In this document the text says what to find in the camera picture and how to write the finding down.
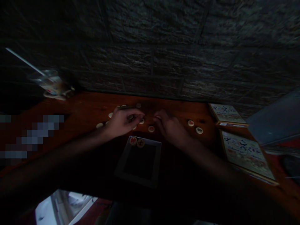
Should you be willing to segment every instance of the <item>plastic cup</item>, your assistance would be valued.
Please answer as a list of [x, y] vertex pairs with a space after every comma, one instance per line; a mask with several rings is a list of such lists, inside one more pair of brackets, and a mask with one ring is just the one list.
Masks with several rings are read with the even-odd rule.
[[27, 79], [37, 83], [52, 95], [62, 95], [68, 90], [68, 87], [58, 76], [56, 70], [42, 70], [43, 76], [39, 72], [34, 72], [27, 76]]

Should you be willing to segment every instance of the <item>stone wall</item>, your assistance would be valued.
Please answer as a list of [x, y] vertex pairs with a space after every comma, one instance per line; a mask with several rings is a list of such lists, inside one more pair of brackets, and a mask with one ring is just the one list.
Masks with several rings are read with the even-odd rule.
[[10, 0], [0, 13], [2, 99], [43, 93], [4, 47], [85, 90], [231, 104], [244, 118], [300, 84], [297, 1]]

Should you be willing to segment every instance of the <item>white object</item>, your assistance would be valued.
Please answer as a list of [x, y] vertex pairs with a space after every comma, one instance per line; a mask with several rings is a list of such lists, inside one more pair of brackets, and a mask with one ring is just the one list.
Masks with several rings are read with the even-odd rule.
[[70, 192], [69, 196], [80, 201], [84, 201], [87, 198], [87, 195], [83, 195], [77, 192]]
[[247, 124], [233, 106], [212, 103], [210, 106], [219, 121]]
[[84, 200], [74, 204], [72, 200], [83, 199], [82, 194], [57, 190], [51, 196], [39, 203], [35, 209], [37, 225], [74, 225], [88, 211], [96, 197], [85, 195]]
[[129, 143], [131, 145], [135, 145], [137, 143], [138, 139], [136, 137], [131, 137], [130, 140], [129, 140]]
[[200, 127], [196, 127], [197, 134], [202, 134], [203, 130]]
[[144, 145], [145, 145], [144, 139], [139, 139], [139, 140], [137, 141], [137, 146], [138, 146], [139, 148], [144, 147]]
[[17, 53], [15, 53], [13, 50], [6, 48], [6, 50], [8, 50], [10, 53], [12, 53], [13, 55], [17, 56], [20, 60], [22, 60], [24, 63], [26, 63], [27, 65], [29, 65], [32, 69], [36, 70], [37, 72], [39, 72], [40, 74], [42, 74], [43, 76], [46, 76], [42, 71], [40, 71], [38, 68], [36, 68], [34, 65], [32, 65], [30, 62], [28, 62], [27, 60], [23, 59], [21, 56], [19, 56]]
[[149, 131], [150, 133], [153, 133], [153, 132], [155, 131], [155, 127], [154, 127], [154, 126], [149, 126], [149, 127], [148, 127], [148, 131]]
[[96, 128], [97, 128], [97, 129], [100, 128], [100, 127], [103, 127], [103, 123], [98, 123], [98, 124], [96, 125]]
[[189, 121], [187, 122], [187, 124], [188, 124], [190, 127], [192, 127], [192, 126], [195, 125], [194, 121], [192, 121], [192, 120], [189, 120]]

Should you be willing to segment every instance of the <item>brown table surface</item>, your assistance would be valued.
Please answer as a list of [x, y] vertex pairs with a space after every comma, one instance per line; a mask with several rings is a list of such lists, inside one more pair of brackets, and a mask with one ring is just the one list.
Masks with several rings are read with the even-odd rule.
[[[94, 130], [98, 123], [109, 120], [108, 114], [116, 106], [124, 104], [135, 106], [137, 103], [142, 104], [141, 110], [146, 114], [145, 123], [139, 124], [136, 130], [83, 156], [80, 164], [74, 167], [73, 173], [66, 177], [61, 188], [156, 208], [166, 213], [182, 212], [216, 223], [224, 220], [230, 221], [233, 210], [237, 210], [235, 214], [249, 216], [246, 212], [242, 212], [242, 209], [232, 206], [230, 196], [223, 192], [222, 187], [216, 187], [186, 155], [166, 142], [157, 127], [154, 133], [148, 132], [149, 125], [155, 126], [152, 121], [154, 112], [164, 108], [178, 117], [191, 136], [199, 139], [220, 157], [223, 156], [223, 150], [218, 128], [254, 140], [246, 128], [216, 126], [206, 103], [93, 92], [80, 93], [67, 101], [46, 99], [22, 115], [13, 117], [11, 123], [2, 125], [6, 127], [0, 130], [1, 136], [4, 137], [0, 141], [0, 146], [1, 149], [5, 149], [5, 144], [15, 144], [16, 137], [26, 136], [24, 130], [34, 129], [33, 122], [43, 121], [43, 115], [68, 114], [69, 117], [63, 124], [60, 124], [60, 129], [54, 131], [54, 136], [44, 138], [43, 145], [40, 145], [38, 152], [17, 165], [20, 166], [75, 137]], [[193, 120], [195, 126], [189, 127], [188, 120]], [[195, 132], [196, 126], [203, 129], [203, 134], [199, 135]], [[129, 135], [162, 142], [156, 189], [113, 176]], [[271, 186], [257, 179], [251, 177], [250, 179], [300, 220], [300, 195], [286, 182], [285, 175], [277, 170], [270, 160], [268, 162], [280, 185]], [[0, 176], [15, 167], [5, 167], [0, 171]]]

